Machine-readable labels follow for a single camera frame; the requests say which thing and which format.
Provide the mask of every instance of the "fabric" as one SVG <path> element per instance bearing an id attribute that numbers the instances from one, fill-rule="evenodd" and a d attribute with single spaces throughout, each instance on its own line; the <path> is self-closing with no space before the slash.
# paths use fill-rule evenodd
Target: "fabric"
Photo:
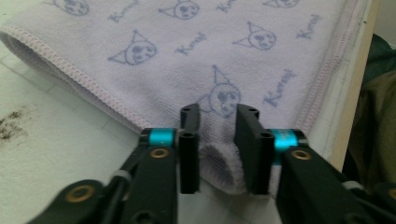
<path id="1" fill-rule="evenodd" d="M 381 36 L 373 35 L 361 85 L 393 70 L 396 70 L 396 49 Z"/>
<path id="2" fill-rule="evenodd" d="M 348 150 L 368 192 L 396 182 L 396 71 L 367 82 L 359 96 Z"/>
<path id="3" fill-rule="evenodd" d="M 53 0 L 0 38 L 48 78 L 140 132 L 202 110 L 201 174 L 245 190 L 233 144 L 236 104 L 266 128 L 308 133 L 353 37 L 363 1 Z"/>

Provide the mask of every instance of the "dark stain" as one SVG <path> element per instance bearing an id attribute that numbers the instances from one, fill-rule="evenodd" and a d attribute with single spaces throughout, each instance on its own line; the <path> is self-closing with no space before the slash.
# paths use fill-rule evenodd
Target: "dark stain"
<path id="1" fill-rule="evenodd" d="M 0 119 L 0 144 L 23 133 L 23 128 L 19 127 L 19 121 L 23 118 L 22 110 L 14 111 Z"/>
<path id="2" fill-rule="evenodd" d="M 8 115 L 8 118 L 9 118 L 9 119 L 17 119 L 17 118 L 20 118 L 21 115 L 22 115 L 22 112 L 21 112 L 21 111 L 15 111 L 15 112 L 10 113 L 10 114 Z"/>

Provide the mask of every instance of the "stitched edge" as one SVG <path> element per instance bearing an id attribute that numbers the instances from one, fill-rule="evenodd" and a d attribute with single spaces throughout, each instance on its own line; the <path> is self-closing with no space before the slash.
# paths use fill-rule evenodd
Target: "stitched edge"
<path id="1" fill-rule="evenodd" d="M 341 23 L 345 22 L 344 20 L 346 20 L 346 26 L 344 26 L 343 29 L 339 28 L 339 30 L 334 31 L 334 34 L 339 36 L 334 39 L 332 44 L 330 44 L 328 53 L 325 56 L 325 62 L 319 70 L 318 78 L 314 82 L 310 93 L 308 93 L 304 106 L 302 107 L 302 111 L 295 122 L 295 126 L 298 129 L 301 129 L 304 133 L 309 133 L 311 131 L 311 128 L 318 117 L 318 113 L 320 112 L 322 100 L 324 99 L 329 87 L 326 83 L 330 82 L 332 77 L 330 76 L 331 73 L 333 73 L 341 63 L 347 51 L 347 44 L 355 33 L 355 25 L 361 9 L 361 6 L 357 7 L 358 2 L 360 3 L 361 1 L 356 0 L 354 2 L 346 2 L 347 4 L 353 4 L 352 6 L 354 9 L 352 10 L 352 14 L 347 18 L 346 16 L 342 17 L 337 23 L 339 26 Z"/>
<path id="2" fill-rule="evenodd" d="M 79 71 L 76 67 L 60 57 L 51 47 L 44 44 L 34 35 L 13 25 L 6 25 L 2 27 L 2 32 L 20 41 L 22 44 L 32 49 L 38 56 L 54 64 L 62 72 L 76 81 L 77 84 L 93 93 L 93 95 L 96 96 L 100 101 L 105 103 L 115 112 L 119 113 L 122 117 L 126 118 L 128 121 L 131 121 L 133 124 L 132 129 L 134 129 L 134 131 L 140 132 L 144 128 L 151 127 L 149 122 L 131 112 L 124 104 L 118 101 L 109 92 L 103 90 L 93 80 L 85 76 L 85 74 Z"/>

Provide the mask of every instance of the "white towel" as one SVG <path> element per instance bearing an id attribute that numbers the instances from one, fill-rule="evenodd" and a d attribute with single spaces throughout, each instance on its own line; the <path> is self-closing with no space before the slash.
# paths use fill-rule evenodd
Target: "white towel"
<path id="1" fill-rule="evenodd" d="M 179 109 L 199 103 L 201 175 L 240 193 L 236 104 L 258 108 L 265 128 L 309 132 L 357 2 L 47 0 L 6 23 L 0 38 L 137 132 L 176 128 Z"/>

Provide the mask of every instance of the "brass screw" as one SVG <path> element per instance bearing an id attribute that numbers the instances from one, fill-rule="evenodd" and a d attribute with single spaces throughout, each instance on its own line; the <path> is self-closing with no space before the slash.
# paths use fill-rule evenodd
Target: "brass screw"
<path id="1" fill-rule="evenodd" d="M 80 203 L 91 198 L 95 193 L 95 188 L 91 185 L 82 185 L 73 188 L 66 194 L 66 201 L 69 203 Z"/>
<path id="2" fill-rule="evenodd" d="M 305 151 L 302 151 L 302 150 L 294 150 L 291 152 L 291 155 L 294 158 L 296 158 L 298 160 L 302 160 L 302 161 L 309 161 L 309 160 L 311 160 L 311 157 L 312 157 L 311 154 L 309 154 Z"/>
<path id="3" fill-rule="evenodd" d="M 169 151 L 165 148 L 157 148 L 150 151 L 149 155 L 155 159 L 161 159 L 169 155 Z"/>
<path id="4" fill-rule="evenodd" d="M 392 199 L 396 200 L 396 189 L 390 189 L 388 194 Z"/>

